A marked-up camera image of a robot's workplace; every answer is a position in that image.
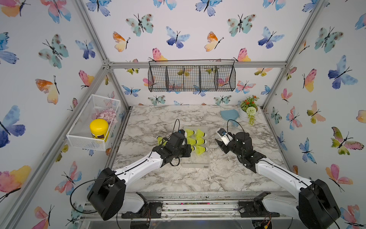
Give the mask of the yellow shuttlecock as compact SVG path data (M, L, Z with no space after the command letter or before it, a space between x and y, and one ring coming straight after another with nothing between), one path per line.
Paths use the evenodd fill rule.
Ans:
M206 147L202 147L200 145L197 145L194 147L194 152L197 154L197 155L201 155L203 154L204 152L207 151L207 148Z
M187 138L187 143L194 146L197 144L197 141L195 139L192 139L190 137Z
M204 131L200 130L200 129L197 129L196 132L195 132L195 135L196 135L196 137L203 138L203 137L206 136L206 133Z
M197 145L203 145L206 143L206 140L201 137L196 137L196 144Z
M165 146L167 143L167 140L161 136L157 137L157 141L158 141L158 145L162 145L162 146Z
M186 129L185 130L185 137L191 137L195 135L195 131L194 130L191 130L191 129Z

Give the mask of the translucent plastic storage box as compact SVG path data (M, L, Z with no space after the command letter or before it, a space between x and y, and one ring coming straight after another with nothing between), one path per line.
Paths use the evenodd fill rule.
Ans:
M189 158L183 158L181 160L182 167L184 168L195 168L195 169L207 169L210 166L210 155L209 155L209 142L208 142L208 128L207 127L199 127L199 126L185 126L184 130L191 129L196 131L200 129L206 133L206 136L203 139L206 140L206 143L200 145L202 147L206 147L207 151L201 155L197 155L195 152L191 152L191 156ZM196 140L196 135L191 136L190 138Z

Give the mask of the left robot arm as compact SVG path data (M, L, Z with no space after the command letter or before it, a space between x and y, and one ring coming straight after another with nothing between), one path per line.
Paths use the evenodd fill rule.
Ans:
M101 171L87 195L89 203L104 221L115 216L119 211L138 213L148 206L143 197L137 193L127 193L127 189L148 173L167 164L174 159L190 157L191 145L184 130L178 130L164 142L154 147L150 153L140 160L117 170L106 168Z

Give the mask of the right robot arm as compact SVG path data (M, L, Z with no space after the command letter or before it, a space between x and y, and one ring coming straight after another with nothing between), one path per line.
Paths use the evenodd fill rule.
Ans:
M253 149L252 139L246 132L232 134L220 128L217 134L220 138L216 142L224 153L234 153L246 169L272 180L292 195L286 198L264 191L253 200L253 214L286 215L300 220L308 229L327 229L341 217L340 208L324 181L312 181L280 167Z

